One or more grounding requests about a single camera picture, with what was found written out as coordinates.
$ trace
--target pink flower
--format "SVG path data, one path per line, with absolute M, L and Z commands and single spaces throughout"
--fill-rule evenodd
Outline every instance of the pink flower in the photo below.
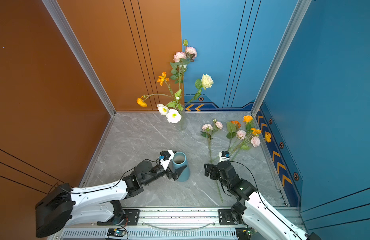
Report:
M 221 122 L 217 121 L 215 124 L 216 124 L 216 127 L 218 127 L 220 130 L 222 130 L 222 128 L 224 127 L 224 125 L 222 125 Z
M 211 130 L 213 130 L 213 126 L 211 126 L 211 124 L 205 124 L 205 125 L 202 126 L 202 130 L 211 131 Z
M 181 58 L 186 58 L 185 53 L 183 53 L 183 52 L 176 52 L 176 54 L 174 54 L 174 61 L 176 63 L 178 63 Z
M 244 130 L 238 130 L 236 136 L 238 137 L 239 140 L 244 140 L 246 132 Z
M 195 59 L 197 57 L 197 51 L 194 47 L 186 47 L 186 52 L 190 54 L 195 54 L 192 59 Z
M 258 137 L 253 137 L 250 142 L 253 144 L 253 147 L 258 147 L 261 144 L 261 141 Z

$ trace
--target yellow arrow marking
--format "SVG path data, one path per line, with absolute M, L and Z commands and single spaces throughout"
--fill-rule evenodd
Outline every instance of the yellow arrow marking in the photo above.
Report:
M 262 118 L 262 119 L 263 119 L 264 117 L 263 117 L 263 116 L 258 116 L 258 124 L 259 124 L 259 119 L 260 119 L 260 118 Z
M 191 112 L 191 110 L 189 108 L 193 107 L 194 104 L 190 104 L 187 108 L 185 108 L 187 111 Z
M 264 131 L 264 127 L 267 127 L 267 125 L 265 123 L 261 123 L 261 132 Z
M 204 104 L 201 104 L 201 105 L 199 105 L 197 108 L 196 108 L 196 110 L 197 111 L 199 111 L 199 112 L 201 112 L 201 110 L 199 109 L 200 107 L 202 107 Z
M 281 156 L 280 156 L 280 154 L 279 154 L 278 152 L 273 151 L 273 162 L 274 162 L 274 155 L 281 157 Z
M 278 162 L 277 163 L 277 172 L 278 172 L 278 174 L 280 174 L 280 167 L 282 167 L 283 169 L 286 170 L 285 166 Z
M 285 175 L 282 175 L 282 186 L 285 187 L 285 180 L 287 180 L 290 184 L 293 184 L 292 181 L 286 177 Z

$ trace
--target marble tabletop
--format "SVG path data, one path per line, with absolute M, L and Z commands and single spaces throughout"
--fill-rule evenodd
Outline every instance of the marble tabletop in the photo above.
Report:
M 227 150 L 226 121 L 238 120 L 248 113 L 215 112 L 186 113 L 187 127 L 179 131 L 159 113 L 117 113 L 111 130 L 101 149 L 86 186 L 109 183 L 120 179 L 122 174 L 144 159 L 155 160 L 160 151 L 177 150 L 186 154 L 190 178 L 185 182 L 168 180 L 166 176 L 144 186 L 139 195 L 121 200 L 124 207 L 168 206 L 231 206 L 234 197 L 223 193 L 221 202 L 215 180 L 204 176 L 204 164 L 209 162 L 207 139 L 200 134 L 201 126 L 214 118 L 224 124 L 224 129 L 215 133 L 211 141 L 212 157 Z M 253 173 L 261 194 L 273 206 L 284 206 L 282 195 L 265 159 L 261 147 L 240 151 L 235 161 L 245 164 Z M 232 163 L 240 178 L 254 185 L 249 171 Z

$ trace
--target diagonal black stripe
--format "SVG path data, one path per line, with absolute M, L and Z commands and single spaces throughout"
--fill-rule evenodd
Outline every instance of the diagonal black stripe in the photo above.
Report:
M 10 180 L 10 181 L 12 181 L 12 182 L 18 183 L 18 184 L 23 185 L 23 186 L 25 186 L 25 187 L 29 187 L 28 185 L 25 185 L 25 184 L 22 184 L 22 183 L 16 182 L 15 180 L 11 180 L 11 179 L 9 179 L 9 178 L 7 178 L 7 177 L 1 176 L 1 175 L 0 175 L 0 177 L 5 178 L 5 179 L 7 179 L 7 180 Z M 40 191 L 40 190 L 38 190 L 38 189 L 35 189 L 35 188 L 32 188 L 32 187 L 29 187 L 29 188 L 34 189 L 34 190 L 39 191 L 39 192 L 42 192 L 42 193 L 44 193 L 44 194 L 47 194 L 46 192 Z
M 351 196 L 351 195 L 354 195 L 354 194 L 357 194 L 357 193 L 360 193 L 360 192 L 363 192 L 363 191 L 366 191 L 366 190 L 369 190 L 369 189 L 370 189 L 370 187 L 365 188 L 365 189 L 363 189 L 363 190 L 360 190 L 360 191 L 358 191 L 358 192 L 355 192 L 355 193 L 352 193 L 352 194 L 346 195 L 346 196 L 344 196 L 344 197 L 340 197 L 340 198 L 334 199 L 334 200 L 332 200 L 332 201 L 330 201 L 330 202 L 326 202 L 326 203 L 324 203 L 324 204 L 321 204 L 321 205 L 318 205 L 318 206 L 315 206 L 315 207 L 312 207 L 312 208 L 306 209 L 306 210 L 302 211 L 301 213 L 306 212 L 306 211 L 309 211 L 309 210 L 312 210 L 312 209 L 315 209 L 316 207 L 321 207 L 321 206 L 323 206 L 323 205 L 325 205 L 325 204 L 329 204 L 329 203 L 334 202 L 334 201 L 336 201 L 336 200 L 340 200 L 340 199 L 343 199 L 343 198 L 349 197 L 349 196 Z
M 22 172 L 22 171 L 20 171 L 20 170 L 18 170 L 18 169 L 15 169 L 14 167 L 11 167 L 11 166 L 9 166 L 9 165 L 6 165 L 5 163 L 3 163 L 3 162 L 0 162 L 2 165 L 5 165 L 5 166 L 7 166 L 7 167 L 10 167 L 11 169 L 14 169 L 14 170 L 16 170 L 16 171 L 19 171 L 20 173 L 23 173 L 23 174 L 25 174 L 25 175 L 27 175 L 27 176 L 29 176 L 29 177 L 32 177 L 32 178 L 34 178 L 34 179 L 36 179 L 36 180 L 39 180 L 40 182 L 43 182 L 43 183 L 45 183 L 45 184 L 47 184 L 47 185 L 49 185 L 49 186 L 53 186 L 53 185 L 51 185 L 51 184 L 48 184 L 47 182 L 44 182 L 43 180 L 40 180 L 40 179 L 38 179 L 38 178 L 36 178 L 36 177 L 34 177 L 34 176 L 31 176 L 31 175 L 29 175 L 29 174 L 27 174 L 27 173 L 24 173 L 24 172 Z
M 258 5 L 258 9 L 257 9 L 257 14 L 255 15 L 254 24 L 253 24 L 253 28 L 252 28 L 252 33 L 250 34 L 249 43 L 247 44 L 246 53 L 245 53 L 245 57 L 244 57 L 244 62 L 242 63 L 241 72 L 239 73 L 239 77 L 238 77 L 237 85 L 235 86 L 234 96 L 233 96 L 233 99 L 232 99 L 232 104 L 230 105 L 230 107 L 231 107 L 231 106 L 233 106 L 235 93 L 237 92 L 237 87 L 238 87 L 238 83 L 239 83 L 239 78 L 241 77 L 242 69 L 244 68 L 244 64 L 245 64 L 245 58 L 246 58 L 247 50 L 249 49 L 250 40 L 252 39 L 252 34 L 253 34 L 253 30 L 254 30 L 254 25 L 255 25 L 255 21 L 257 20 L 259 7 L 261 6 L 261 1 L 262 1 L 262 0 L 260 0 L 260 1 L 259 1 L 259 5 Z
M 333 214 L 337 214 L 337 213 L 340 213 L 340 212 L 345 212 L 345 211 L 348 211 L 348 210 L 351 210 L 351 209 L 357 209 L 357 208 L 359 208 L 359 207 L 364 207 L 364 206 L 367 206 L 367 205 L 370 205 L 370 203 L 369 203 L 369 204 L 360 205 L 360 206 L 358 206 L 358 207 L 352 207 L 352 208 L 345 209 L 345 210 L 342 210 L 342 211 L 334 212 L 334 213 L 332 213 L 332 214 L 326 214 L 326 215 L 321 216 L 321 217 L 326 217 L 326 216 L 333 215 Z M 308 219 L 308 220 L 304 220 L 304 222 L 306 222 L 306 221 L 310 221 L 310 220 L 313 220 L 313 219 L 317 219 L 317 218 L 321 218 L 321 217 L 315 217 L 315 218 L 311 218 L 311 219 Z
M 136 42 L 134 41 L 134 36 L 133 36 L 133 32 L 132 32 L 132 27 L 130 26 L 129 17 L 128 17 L 128 13 L 126 12 L 126 7 L 125 7 L 125 2 L 124 2 L 124 0 L 122 0 L 122 3 L 123 3 L 124 8 L 125 8 L 125 14 L 126 14 L 126 18 L 127 18 L 127 20 L 128 20 L 128 23 L 129 23 L 130 33 L 132 34 L 132 39 L 133 39 L 133 42 L 134 42 L 134 47 L 136 48 L 136 53 L 137 53 L 137 57 L 138 57 L 138 62 L 140 63 L 141 73 L 142 73 L 142 76 L 143 76 L 143 78 L 144 78 L 144 82 L 145 82 L 145 86 L 146 86 L 146 92 L 149 94 L 148 85 L 146 84 L 146 81 L 145 81 L 144 71 L 142 70 L 142 65 L 141 65 L 140 57 L 139 57 L 139 55 L 138 55 Z M 152 100 L 151 100 L 151 98 L 149 98 L 149 101 L 150 101 L 150 105 L 152 106 L 152 111 L 153 111 L 153 105 L 152 105 Z
M 360 222 L 360 221 L 365 221 L 365 220 L 370 220 L 370 218 L 364 218 L 364 219 L 355 220 L 355 221 L 351 221 L 351 222 L 338 223 L 338 224 L 328 225 L 328 226 L 324 226 L 324 227 L 316 227 L 316 228 L 311 228 L 311 229 L 308 229 L 308 230 L 314 230 L 314 229 L 319 229 L 319 228 L 338 226 L 338 225 L 342 225 L 342 224 L 353 223 L 353 222 Z
M 2 152 L 4 152 L 4 153 L 8 154 L 9 156 L 14 157 L 14 158 L 15 158 L 15 159 L 17 159 L 17 160 L 22 161 L 23 163 L 25 163 L 25 164 L 27 164 L 27 165 L 29 165 L 29 166 L 31 166 L 31 167 L 33 167 L 33 168 L 35 168 L 35 169 L 37 169 L 37 170 L 39 170 L 39 171 L 43 172 L 44 174 L 46 174 L 46 175 L 48 175 L 48 176 L 51 176 L 51 177 L 52 177 L 52 178 L 54 178 L 54 179 L 57 179 L 58 181 L 60 181 L 60 182 L 62 182 L 62 183 L 65 183 L 65 182 L 63 182 L 63 181 L 59 180 L 58 178 L 53 177 L 52 175 L 47 174 L 46 172 L 44 172 L 44 171 L 42 171 L 42 170 L 38 169 L 37 167 L 35 167 L 35 166 L 33 166 L 33 165 L 30 165 L 29 163 L 27 163 L 27 162 L 25 162 L 25 161 L 23 161 L 23 160 L 19 159 L 18 157 L 13 156 L 13 155 L 12 155 L 12 154 L 10 154 L 9 152 L 5 152 L 5 151 L 4 151 L 4 150 L 2 150 L 1 148 L 0 148 L 0 151 L 2 151 Z
M 233 82 L 232 82 L 232 88 L 230 89 L 229 99 L 227 100 L 227 105 L 226 105 L 226 107 L 229 105 L 230 96 L 231 96 L 231 94 L 232 94 L 233 85 L 234 85 L 234 79 L 235 79 L 235 75 L 237 74 L 237 68 L 238 68 L 238 65 L 239 65 L 239 59 L 241 58 L 242 47 L 244 46 L 245 37 L 246 37 L 246 32 L 247 32 L 247 27 L 249 26 L 250 16 L 252 15 L 253 5 L 254 5 L 254 0 L 253 0 L 253 3 L 252 3 L 252 8 L 250 9 L 249 19 L 247 20 L 246 29 L 245 29 L 245 34 L 244 34 L 244 40 L 242 41 L 241 50 L 239 51 L 237 67 L 235 68 L 235 73 L 234 73 Z
M 148 46 L 148 54 L 149 54 L 149 59 L 150 59 L 150 65 L 152 66 L 153 78 L 154 78 L 154 68 L 153 68 L 152 58 L 151 58 L 151 56 L 150 56 L 149 44 L 148 44 L 148 39 L 147 39 L 147 37 L 146 37 L 145 26 L 144 26 L 144 20 L 143 20 L 143 18 L 142 18 L 142 13 L 141 13 L 141 8 L 140 8 L 140 2 L 139 2 L 139 0 L 137 0 L 137 2 L 138 2 L 138 8 L 139 8 L 139 10 L 140 10 L 141 21 L 142 21 L 142 28 L 144 29 L 146 45 Z M 158 88 L 157 88 L 157 84 L 155 84 L 155 85 L 156 85 L 156 93 L 158 93 L 158 92 L 159 92 L 159 90 L 158 90 Z
M 136 20 L 136 15 L 134 14 L 134 9 L 133 9 L 133 4 L 132 4 L 132 0 L 130 0 L 130 5 L 132 6 L 132 11 L 133 11 L 133 16 L 134 16 L 134 21 L 136 23 L 136 28 L 137 28 L 137 33 L 138 33 L 138 38 L 140 39 L 140 44 L 141 44 L 141 50 L 142 50 L 142 55 L 144 56 L 144 61 L 145 61 L 145 66 L 146 66 L 146 71 L 148 72 L 148 77 L 149 77 L 149 83 L 150 83 L 150 87 L 152 88 L 152 93 L 154 93 L 153 91 L 153 85 L 152 85 L 152 80 L 150 78 L 150 74 L 149 74 L 149 69 L 148 69 L 148 64 L 146 63 L 146 58 L 145 58 L 145 53 L 144 53 L 144 48 L 142 46 L 142 41 L 141 41 L 141 36 L 140 36 L 140 32 L 138 30 L 138 25 L 137 25 L 137 20 Z M 156 103 L 156 96 L 154 95 L 153 96 L 153 99 L 154 99 L 154 106 L 157 105 Z
M 229 86 L 229 79 L 230 79 L 230 74 L 231 74 L 231 72 L 232 72 L 233 60 L 234 60 L 235 50 L 236 50 L 236 48 L 237 48 L 239 32 L 240 32 L 240 30 L 241 30 L 242 19 L 244 18 L 244 12 L 245 12 L 246 1 L 247 1 L 247 0 L 245 0 L 244 10 L 242 11 L 241 22 L 239 23 L 238 34 L 237 34 L 237 40 L 235 41 L 234 53 L 233 53 L 233 58 L 232 58 L 232 65 L 230 66 L 229 77 L 227 78 L 227 84 L 226 84 L 226 90 L 225 90 L 225 97 L 224 97 L 224 102 L 222 103 L 222 107 L 225 105 L 225 98 L 226 98 L 226 93 L 227 93 L 227 87 Z

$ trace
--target flower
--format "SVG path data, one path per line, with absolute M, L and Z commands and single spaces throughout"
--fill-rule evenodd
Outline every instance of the flower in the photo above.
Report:
M 181 114 L 175 109 L 170 109 L 166 117 L 170 123 L 178 123 L 182 118 Z
M 174 54 L 174 58 L 173 59 L 174 59 L 174 61 L 176 63 L 178 63 L 181 58 L 186 58 L 185 53 L 183 53 L 183 52 L 176 52 L 176 54 Z
M 211 124 L 205 124 L 202 126 L 203 131 L 211 131 L 213 130 L 213 126 Z
M 142 100 L 142 98 L 137 98 L 137 103 L 141 106 L 141 107 L 147 107 L 148 105 Z
M 194 57 L 192 57 L 192 59 L 195 59 L 197 57 L 197 51 L 194 47 L 186 47 L 185 52 L 195 54 Z
M 261 130 L 255 129 L 254 127 L 250 128 L 251 131 L 253 131 L 253 135 L 257 135 L 261 133 Z
M 266 132 L 266 133 L 265 133 L 265 140 L 266 140 L 267 142 L 270 142 L 270 141 L 271 141 L 271 138 L 272 138 L 272 135 L 271 135 L 270 133 Z
M 239 140 L 244 140 L 246 132 L 244 130 L 238 130 L 236 136 L 238 137 Z
M 207 74 L 202 75 L 202 87 L 206 90 L 207 88 L 211 88 L 211 85 L 214 84 L 213 79 L 211 79 L 211 76 Z
M 218 127 L 220 130 L 222 130 L 222 128 L 224 127 L 224 125 L 222 125 L 222 123 L 219 121 L 216 121 L 214 124 L 216 124 L 216 127 Z
M 250 140 L 251 144 L 253 144 L 253 147 L 258 147 L 261 144 L 261 141 L 258 137 L 253 137 L 252 140 Z
M 166 114 L 168 114 L 169 108 L 164 104 L 157 104 L 157 107 L 159 108 L 161 115 L 166 116 Z
M 162 86 L 163 81 L 169 81 L 169 78 L 166 77 L 166 72 L 162 72 L 162 76 L 159 76 L 159 79 L 157 79 L 157 82 L 160 83 Z
M 248 123 L 248 122 L 250 122 L 252 120 L 253 120 L 253 117 L 252 116 L 249 116 L 249 115 L 244 116 L 244 122 Z
M 241 123 L 239 121 L 230 121 L 230 122 L 233 123 L 237 129 L 241 128 Z

